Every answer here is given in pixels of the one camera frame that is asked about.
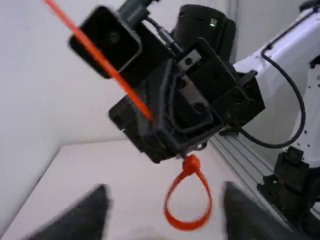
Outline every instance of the black joint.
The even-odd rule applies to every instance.
[[[291,162],[292,164],[297,165],[302,161],[303,155],[303,151],[291,146],[285,154],[285,159]]]

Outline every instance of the orange zip tie loop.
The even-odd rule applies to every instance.
[[[110,76],[116,79],[123,90],[128,94],[129,98],[140,109],[148,120],[153,120],[153,114],[149,108],[140,100],[132,87],[124,80],[112,64],[104,57],[104,55],[96,48],[94,43],[73,23],[73,21],[62,11],[54,0],[44,0],[61,19],[61,21],[73,32],[76,39],[89,51],[92,57],[109,73]]]
[[[205,214],[201,218],[199,218],[195,221],[183,222],[183,221],[176,219],[174,216],[171,215],[171,213],[169,212],[169,209],[168,209],[168,201],[169,201],[171,194],[173,193],[173,191],[177,187],[177,185],[183,179],[185,179],[188,176],[191,176],[192,174],[196,174],[199,177],[199,179],[201,180],[201,182],[203,183],[203,186],[206,189],[206,192],[207,192],[207,195],[209,198],[209,203],[208,203],[208,207],[207,207]],[[203,227],[204,225],[206,225],[208,223],[208,221],[211,217],[211,214],[212,214],[212,207],[213,207],[213,200],[212,200],[210,188],[209,188],[208,182],[207,182],[204,174],[200,171],[200,160],[193,154],[190,156],[187,156],[185,161],[183,162],[183,171],[173,181],[173,184],[171,185],[171,187],[166,195],[165,202],[164,202],[164,215],[165,215],[166,219],[168,220],[168,222],[171,224],[171,226],[173,226],[175,229],[178,229],[181,231],[193,231],[193,230],[196,230],[196,229]]]

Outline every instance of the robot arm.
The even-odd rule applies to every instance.
[[[266,55],[279,64],[293,79],[298,73],[307,73],[310,62],[320,54],[320,14],[313,13],[312,9],[306,10],[291,27],[294,25],[296,27],[292,30],[285,30],[277,36],[274,40],[279,39],[272,44],[272,49],[266,52]],[[264,48],[265,46],[238,61],[234,64],[234,68],[239,73],[248,73],[252,70],[257,72],[257,83],[266,104],[274,97],[280,86],[286,83],[281,73],[262,58],[261,52]]]

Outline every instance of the screw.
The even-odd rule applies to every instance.
[[[233,96],[233,101],[236,104],[241,104],[244,101],[244,96],[241,94],[241,92],[237,92],[234,96]]]
[[[190,66],[193,63],[193,60],[190,57],[187,57],[184,60],[185,65]]]
[[[110,34],[109,34],[110,43],[115,44],[119,41],[119,39],[120,39],[120,36],[117,32],[115,32],[115,31],[110,32]]]
[[[220,78],[221,78],[221,76],[217,73],[214,73],[212,75],[212,81],[214,81],[214,82],[218,82],[220,80]]]
[[[203,113],[206,110],[205,105],[203,105],[201,102],[195,103],[193,107],[199,113]]]
[[[185,80],[183,80],[182,78],[179,78],[177,83],[176,83],[176,86],[179,88],[179,89],[183,89],[187,86],[187,83]]]

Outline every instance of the orange cable tie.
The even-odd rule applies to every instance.
[[[208,207],[207,207],[205,214],[201,218],[194,220],[194,221],[184,222],[184,221],[178,220],[177,218],[175,218],[174,216],[171,215],[171,213],[169,212],[169,209],[168,209],[168,202],[169,202],[171,194],[173,193],[173,191],[175,190],[177,185],[183,179],[185,179],[188,176],[191,176],[192,174],[196,174],[199,177],[199,179],[201,180],[204,188],[206,189],[206,192],[207,192],[207,195],[209,198],[209,203],[208,203]],[[203,227],[204,225],[206,225],[209,222],[209,219],[212,214],[212,207],[213,207],[213,200],[212,200],[212,196],[211,196],[211,191],[210,191],[208,182],[207,182],[204,174],[200,170],[200,160],[193,154],[190,156],[187,156],[185,161],[183,162],[183,171],[173,181],[173,184],[169,188],[169,191],[166,195],[164,206],[163,206],[164,215],[165,215],[167,221],[169,222],[169,224],[171,226],[173,226],[175,229],[178,229],[181,231],[194,231],[196,229]]]

